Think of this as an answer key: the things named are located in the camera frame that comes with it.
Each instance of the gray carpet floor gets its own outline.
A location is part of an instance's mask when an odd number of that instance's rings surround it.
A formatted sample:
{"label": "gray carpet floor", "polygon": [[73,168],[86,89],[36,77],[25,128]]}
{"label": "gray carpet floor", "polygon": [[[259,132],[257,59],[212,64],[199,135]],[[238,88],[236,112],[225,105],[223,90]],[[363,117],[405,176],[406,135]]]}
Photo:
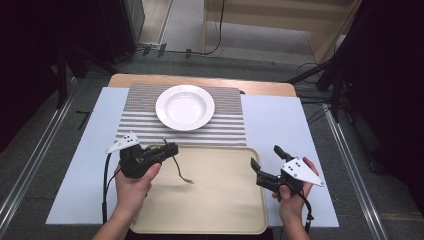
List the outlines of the gray carpet floor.
{"label": "gray carpet floor", "polygon": [[[63,177],[83,133],[84,114],[77,111],[93,110],[101,89],[107,86],[110,75],[90,65],[85,79],[79,79],[74,100],[65,116],[42,164],[26,192],[19,208],[6,230],[3,239],[90,239],[99,226],[51,226],[45,225]],[[206,58],[166,53],[158,58],[155,52],[142,56],[137,54],[115,66],[123,73],[161,74],[195,77],[214,77],[254,81],[278,82],[297,75],[297,65],[258,62],[226,58]],[[372,239],[363,211],[347,174],[340,152],[327,119],[322,116],[322,96],[313,84],[313,76],[295,85],[301,97],[305,116],[310,119],[310,131],[325,172],[328,188],[340,223],[339,228],[313,228],[312,239]],[[10,192],[27,159],[36,147],[54,113],[57,94],[53,94],[36,115],[22,128],[10,146],[0,154],[0,199]],[[424,221],[418,213],[407,188],[390,175],[377,175],[369,168],[369,159],[360,137],[340,110],[341,126],[357,160],[362,177],[381,215],[390,239],[424,239]],[[281,229],[275,229],[280,238]]]}

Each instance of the human hand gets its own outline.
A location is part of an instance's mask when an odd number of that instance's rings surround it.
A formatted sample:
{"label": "human hand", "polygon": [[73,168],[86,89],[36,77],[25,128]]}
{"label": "human hand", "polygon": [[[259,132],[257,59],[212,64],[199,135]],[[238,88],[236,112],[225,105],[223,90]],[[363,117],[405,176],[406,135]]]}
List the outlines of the human hand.
{"label": "human hand", "polygon": [[115,176],[118,202],[113,214],[132,221],[143,207],[144,199],[152,187],[152,180],[159,173],[160,168],[159,163],[153,164],[143,177],[137,179],[127,178],[120,171]]}
{"label": "human hand", "polygon": [[[303,161],[315,174],[318,175],[318,171],[311,160],[304,157]],[[303,195],[305,198],[308,197],[311,188],[311,183],[305,182],[303,184]],[[290,188],[286,185],[281,185],[279,190],[280,193],[273,193],[272,197],[281,197],[279,213],[283,225],[286,227],[291,225],[302,225],[302,208],[304,201],[298,195],[291,196]]]}

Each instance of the black curtain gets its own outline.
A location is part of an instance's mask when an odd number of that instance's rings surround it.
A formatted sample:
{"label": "black curtain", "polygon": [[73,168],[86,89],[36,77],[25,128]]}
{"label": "black curtain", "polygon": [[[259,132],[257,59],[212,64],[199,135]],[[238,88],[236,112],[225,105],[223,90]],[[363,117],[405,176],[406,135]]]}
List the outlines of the black curtain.
{"label": "black curtain", "polygon": [[53,8],[0,1],[0,152],[57,88]]}
{"label": "black curtain", "polygon": [[381,146],[370,154],[409,187],[424,214],[424,5],[364,0],[363,24],[338,69],[347,96]]}

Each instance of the white plate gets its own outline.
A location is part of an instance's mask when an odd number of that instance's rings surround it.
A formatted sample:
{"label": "white plate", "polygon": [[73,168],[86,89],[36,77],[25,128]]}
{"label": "white plate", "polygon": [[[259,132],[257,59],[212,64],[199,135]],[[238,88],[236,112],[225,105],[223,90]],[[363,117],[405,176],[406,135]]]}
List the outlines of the white plate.
{"label": "white plate", "polygon": [[156,101],[156,114],[169,128],[190,131],[202,127],[212,118],[215,103],[200,87],[178,85],[164,91]]}

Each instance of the tan tray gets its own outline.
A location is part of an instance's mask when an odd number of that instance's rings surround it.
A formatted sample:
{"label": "tan tray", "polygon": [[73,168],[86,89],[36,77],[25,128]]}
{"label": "tan tray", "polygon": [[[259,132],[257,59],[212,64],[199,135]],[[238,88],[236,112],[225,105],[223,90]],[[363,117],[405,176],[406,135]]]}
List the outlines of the tan tray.
{"label": "tan tray", "polygon": [[263,190],[256,185],[250,148],[179,146],[131,225],[136,233],[260,234],[267,227]]}

